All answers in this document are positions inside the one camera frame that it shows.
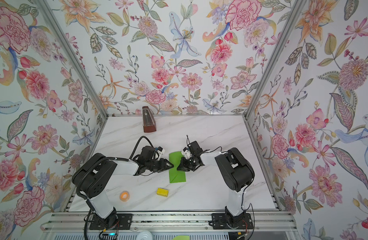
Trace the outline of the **green square paper sheet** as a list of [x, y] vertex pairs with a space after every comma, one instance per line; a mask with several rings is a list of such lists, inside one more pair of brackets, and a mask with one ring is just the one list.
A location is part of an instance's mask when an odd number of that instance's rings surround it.
[[169, 154], [169, 161], [174, 165], [174, 167], [169, 170], [170, 184], [186, 182], [185, 172], [178, 171], [178, 166], [181, 163], [182, 157], [183, 155], [181, 152], [173, 152]]

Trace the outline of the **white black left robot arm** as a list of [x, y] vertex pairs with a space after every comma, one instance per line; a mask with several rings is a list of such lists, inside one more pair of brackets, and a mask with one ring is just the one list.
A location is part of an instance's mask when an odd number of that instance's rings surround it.
[[116, 208], [105, 193], [105, 187], [112, 176], [140, 176], [149, 171], [161, 173], [174, 167], [169, 160], [162, 158], [164, 149], [146, 146], [142, 152], [130, 158], [106, 157], [94, 154], [72, 176], [76, 194], [84, 199], [92, 213], [109, 224], [116, 221]]

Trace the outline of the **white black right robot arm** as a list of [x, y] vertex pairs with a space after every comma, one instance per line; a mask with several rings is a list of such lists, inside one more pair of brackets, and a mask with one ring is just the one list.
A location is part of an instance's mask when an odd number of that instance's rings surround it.
[[198, 142], [187, 144], [181, 151], [183, 155], [178, 171], [194, 172], [203, 166], [217, 166], [225, 184], [229, 188], [225, 217], [230, 223], [242, 221], [246, 214], [244, 195], [255, 179], [255, 172], [250, 162], [237, 148], [224, 151], [222, 147], [215, 150], [203, 150]]

